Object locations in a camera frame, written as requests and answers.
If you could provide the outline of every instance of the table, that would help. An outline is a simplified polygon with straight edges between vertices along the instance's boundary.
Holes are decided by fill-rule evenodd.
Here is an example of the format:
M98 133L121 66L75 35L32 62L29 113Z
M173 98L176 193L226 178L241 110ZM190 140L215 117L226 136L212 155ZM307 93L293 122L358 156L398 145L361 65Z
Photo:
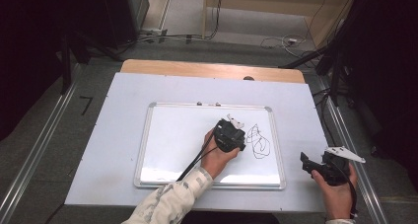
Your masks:
M305 16L316 47L322 47L350 10L353 0L222 0L221 8ZM218 0L203 0L202 36L205 37L207 7Z
M243 76L260 81L236 80ZM288 83L273 82L278 80ZM254 90L262 90L263 94L256 99L243 95L243 92L252 95ZM227 105L257 102L271 106L287 187L280 191L211 189L196 201L194 209L324 211L321 193L310 175L302 170L299 160L303 151L319 162L326 147L314 101L301 72L152 60L127 60L115 75L65 203L137 205L152 191L138 189L133 184L148 105L154 101L197 99L219 100Z

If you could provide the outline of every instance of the whiteboard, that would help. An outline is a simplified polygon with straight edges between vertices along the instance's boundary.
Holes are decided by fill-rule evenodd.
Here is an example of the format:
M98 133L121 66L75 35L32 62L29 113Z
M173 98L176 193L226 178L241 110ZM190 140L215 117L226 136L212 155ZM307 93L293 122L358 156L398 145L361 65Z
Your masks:
M221 118L228 121L228 114L244 123L246 147L215 179L213 188L285 188L272 109L200 103L149 106L134 184L158 187L175 182L199 153L204 135Z

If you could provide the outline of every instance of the white tabletop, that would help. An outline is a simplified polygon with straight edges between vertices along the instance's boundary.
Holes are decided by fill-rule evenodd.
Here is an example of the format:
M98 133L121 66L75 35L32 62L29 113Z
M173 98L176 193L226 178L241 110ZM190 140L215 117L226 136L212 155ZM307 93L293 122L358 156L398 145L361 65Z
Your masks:
M135 206L152 191L133 183L152 102L268 106L275 114L286 188L211 189L194 209L324 211L319 188L300 161L304 152L320 162L327 146L307 84L129 73L113 79L65 204Z

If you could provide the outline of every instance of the floor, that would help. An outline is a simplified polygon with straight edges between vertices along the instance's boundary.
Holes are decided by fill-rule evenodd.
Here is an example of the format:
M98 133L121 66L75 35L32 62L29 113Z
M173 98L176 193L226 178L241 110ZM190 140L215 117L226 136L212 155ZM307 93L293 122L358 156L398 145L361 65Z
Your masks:
M196 28L200 29L200 27L196 23L200 23L200 21L192 21L197 17L187 19L188 15L186 14L183 14L183 19L181 16L175 17L175 13L172 15L171 11L175 9L175 6L180 8L181 5L172 0L170 6L164 21L164 28L168 29L168 34L178 34L180 31L182 34L198 33ZM186 43L184 39L178 38L169 38L163 42L141 41L127 49L121 56L123 58L277 67L290 63L297 57L282 47L261 47L262 40L272 36L280 39L289 33L302 34L307 30L307 26L298 22L297 18L295 21L298 24L293 22L288 24L289 21L283 19L280 21L280 28L275 30L276 34L268 33L261 36L256 33L267 33L268 30L257 31L259 30L258 26L252 26L251 29L247 29L249 26L245 26L245 28L234 32L234 26L228 26L227 22L221 21L217 36L219 38L210 41L193 40L191 43ZM312 46L309 46L308 43L301 45L301 47L291 48L292 52L296 52L298 55L310 49ZM320 78L314 74L312 67L315 63L316 61L298 67L304 72L312 92L323 89L321 88L323 87L321 80L324 80L326 84L326 78ZM66 102L67 105L63 108L59 120L56 121L53 132L46 139L47 146L44 147L44 153L38 161L32 178L23 186L24 192L18 198L16 209L8 217L10 221L0 221L1 223L45 223L64 201L100 113L108 87L114 73L120 70L120 66L120 62L114 62L104 56L93 58L89 65L77 65L75 72L78 72L78 76L72 95ZM48 124L48 118L54 112L55 105L62 100L59 95L60 90L61 81L58 80L27 113L15 131L8 138L0 141L1 199L6 197L10 185L21 171L31 149L38 144L37 139L44 126ZM86 111L88 100L85 98L93 98ZM364 191L359 188L358 223L406 223L418 219L417 191L408 180L405 169L392 160L371 156L373 142L363 126L361 118L355 110L348 107L345 98L340 97L339 102L341 104L339 112L352 138L352 143L358 154L367 160L364 168L379 198L385 217L381 220L373 218L373 215L369 213L370 207L364 201L364 197L366 197ZM325 119L330 124L333 136L337 139L341 138L340 131L334 125L332 111L325 111ZM133 207L63 206L50 223L120 223L129 217L132 211ZM282 224L323 223L323 214L321 213L276 213L275 215Z

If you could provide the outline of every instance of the human hand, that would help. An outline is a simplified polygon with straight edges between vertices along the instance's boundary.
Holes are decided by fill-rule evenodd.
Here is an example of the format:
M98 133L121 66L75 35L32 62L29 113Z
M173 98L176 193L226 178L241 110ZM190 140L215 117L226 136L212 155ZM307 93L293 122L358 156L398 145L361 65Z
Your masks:
M213 129L211 129L205 136L205 142L209 139L210 135L212 134ZM236 148L229 153L223 152L221 149L218 148L215 142L215 136L212 136L209 144L206 146L205 150L202 153L202 162L200 163L200 167L206 170L209 175L212 177L213 180L221 174L224 168L227 166L227 163L232 159L236 158L238 153L240 152L240 148Z
M357 183L357 175L354 167L349 164L350 181L354 187ZM326 216L328 220L334 219L350 219L352 197L350 186L347 184L332 187L326 183L323 176L318 172L312 171L313 179L322 190L323 201L326 208Z

